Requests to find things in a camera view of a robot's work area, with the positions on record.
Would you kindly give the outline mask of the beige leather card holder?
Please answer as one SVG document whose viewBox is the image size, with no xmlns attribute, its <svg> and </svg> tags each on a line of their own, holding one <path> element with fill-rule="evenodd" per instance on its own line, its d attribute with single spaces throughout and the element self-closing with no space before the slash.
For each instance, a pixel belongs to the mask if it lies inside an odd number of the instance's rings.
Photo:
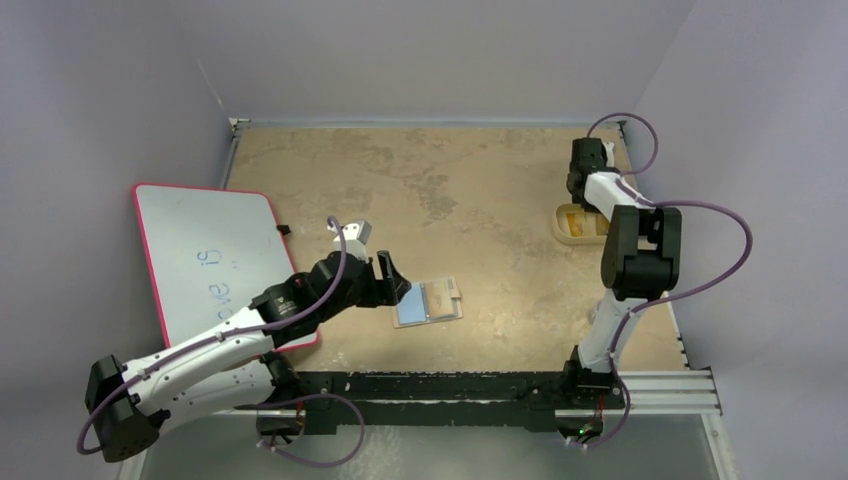
<svg viewBox="0 0 848 480">
<path fill-rule="evenodd" d="M 444 321 L 453 321 L 460 319 L 464 316 L 463 307 L 462 307 L 462 294 L 460 289 L 458 288 L 456 278 L 454 276 L 442 277 L 450 278 L 453 282 L 454 287 L 454 295 L 456 298 L 456 306 L 459 310 L 459 315 L 457 318 L 453 319 L 444 319 L 437 321 L 430 321 L 426 316 L 426 304 L 424 300 L 423 293 L 423 284 L 425 282 L 416 282 L 412 285 L 411 290 L 405 295 L 403 300 L 394 307 L 394 319 L 393 324 L 395 328 L 408 328 L 414 326 L 422 326 L 431 323 L 438 323 Z"/>
</svg>

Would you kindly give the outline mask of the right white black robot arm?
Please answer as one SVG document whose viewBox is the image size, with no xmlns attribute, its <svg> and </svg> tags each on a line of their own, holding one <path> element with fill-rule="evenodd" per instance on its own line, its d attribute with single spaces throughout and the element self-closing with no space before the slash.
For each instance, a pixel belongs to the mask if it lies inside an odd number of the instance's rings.
<svg viewBox="0 0 848 480">
<path fill-rule="evenodd" d="M 607 149 L 598 138 L 572 142 L 566 186 L 581 207 L 608 221 L 600 264 L 605 293 L 561 381 L 564 399 L 584 407 L 615 387 L 614 371 L 641 308 L 676 285 L 682 214 L 674 207 L 652 206 L 633 189 L 608 164 Z"/>
</svg>

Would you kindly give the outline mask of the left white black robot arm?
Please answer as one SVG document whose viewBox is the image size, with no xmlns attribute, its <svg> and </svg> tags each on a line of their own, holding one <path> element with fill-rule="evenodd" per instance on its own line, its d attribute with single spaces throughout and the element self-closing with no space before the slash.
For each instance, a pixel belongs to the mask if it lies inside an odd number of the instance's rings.
<svg viewBox="0 0 848 480">
<path fill-rule="evenodd" d="M 118 463 L 166 430 L 221 410 L 287 408 L 298 382 L 282 372 L 279 348 L 348 308 L 394 307 L 411 288 L 387 251 L 359 258 L 336 250 L 189 340 L 135 360 L 107 355 L 90 368 L 77 451 Z"/>
</svg>

